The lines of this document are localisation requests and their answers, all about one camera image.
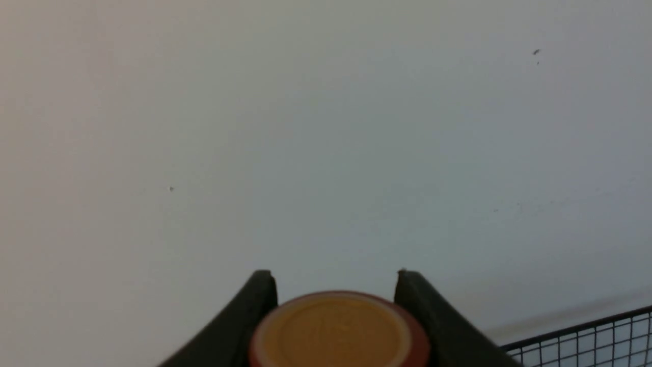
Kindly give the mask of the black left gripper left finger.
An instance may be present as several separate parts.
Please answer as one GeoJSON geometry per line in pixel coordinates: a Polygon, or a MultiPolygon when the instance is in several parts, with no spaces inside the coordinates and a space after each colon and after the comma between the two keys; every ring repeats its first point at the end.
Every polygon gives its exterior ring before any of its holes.
{"type": "Polygon", "coordinates": [[[230,302],[161,366],[251,366],[256,327],[279,304],[270,270],[256,270],[230,302]]]}

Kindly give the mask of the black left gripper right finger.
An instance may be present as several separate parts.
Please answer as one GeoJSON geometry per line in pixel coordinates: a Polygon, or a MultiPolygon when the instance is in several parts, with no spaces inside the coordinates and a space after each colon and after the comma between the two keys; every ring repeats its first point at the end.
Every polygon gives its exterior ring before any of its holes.
{"type": "Polygon", "coordinates": [[[394,303],[409,312],[428,337],[428,366],[520,365],[464,318],[417,271],[398,272],[394,303]]]}

